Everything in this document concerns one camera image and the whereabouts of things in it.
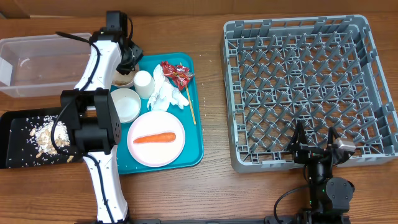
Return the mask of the white bowl with food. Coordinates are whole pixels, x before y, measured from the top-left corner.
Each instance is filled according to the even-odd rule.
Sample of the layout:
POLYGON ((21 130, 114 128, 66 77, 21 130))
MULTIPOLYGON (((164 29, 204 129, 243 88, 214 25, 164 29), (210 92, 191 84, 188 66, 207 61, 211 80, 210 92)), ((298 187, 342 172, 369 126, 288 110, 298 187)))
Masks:
POLYGON ((111 92, 116 111, 121 123, 133 122, 141 112, 141 99, 130 88, 119 88, 111 92))

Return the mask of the orange carrot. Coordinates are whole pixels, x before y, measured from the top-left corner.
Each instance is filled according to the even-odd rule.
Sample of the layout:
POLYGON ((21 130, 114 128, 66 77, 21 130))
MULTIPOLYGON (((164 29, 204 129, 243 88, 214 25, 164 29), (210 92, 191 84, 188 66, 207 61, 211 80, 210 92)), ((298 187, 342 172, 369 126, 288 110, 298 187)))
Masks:
POLYGON ((148 136, 143 136, 135 139, 134 144, 146 144, 146 143, 162 143, 162 142, 173 142, 176 139, 175 133, 160 133, 148 136))

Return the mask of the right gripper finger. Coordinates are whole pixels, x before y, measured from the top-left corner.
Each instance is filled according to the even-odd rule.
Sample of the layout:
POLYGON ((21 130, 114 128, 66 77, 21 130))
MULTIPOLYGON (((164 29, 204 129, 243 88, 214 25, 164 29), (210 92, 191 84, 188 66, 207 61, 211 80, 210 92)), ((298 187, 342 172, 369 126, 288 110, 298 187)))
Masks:
POLYGON ((305 135, 305 129, 301 121, 297 122, 294 134, 290 139, 287 146, 287 151, 289 152, 308 152, 308 141, 305 135))
POLYGON ((341 140, 340 135, 334 127, 329 127, 328 138, 327 138, 327 148, 328 149, 338 149, 338 143, 341 140))

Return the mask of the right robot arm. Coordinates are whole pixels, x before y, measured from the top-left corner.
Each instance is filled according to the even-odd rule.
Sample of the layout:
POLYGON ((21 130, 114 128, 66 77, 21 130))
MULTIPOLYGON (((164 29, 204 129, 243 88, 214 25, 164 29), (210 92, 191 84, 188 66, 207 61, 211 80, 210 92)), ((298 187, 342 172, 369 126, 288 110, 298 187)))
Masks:
POLYGON ((294 162, 303 165, 303 175, 310 193, 310 208, 301 209, 289 223, 349 223, 349 211, 355 187, 352 182, 333 175, 333 167, 346 162, 355 153, 353 141, 343 139, 331 127, 325 148, 310 146, 304 126, 298 122, 287 150, 294 162))

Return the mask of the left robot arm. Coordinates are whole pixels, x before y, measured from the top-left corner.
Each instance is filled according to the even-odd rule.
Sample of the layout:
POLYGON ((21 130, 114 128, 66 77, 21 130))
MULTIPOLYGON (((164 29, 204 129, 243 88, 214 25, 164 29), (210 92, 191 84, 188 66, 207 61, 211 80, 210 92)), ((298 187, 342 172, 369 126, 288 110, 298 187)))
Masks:
POLYGON ((121 11, 108 11, 106 25, 86 40, 90 58, 80 81, 61 94, 62 121, 71 137, 71 147, 86 163, 97 204, 97 223, 131 223, 117 165, 121 122, 110 88, 116 72, 127 75, 143 57, 132 41, 131 18, 121 11))

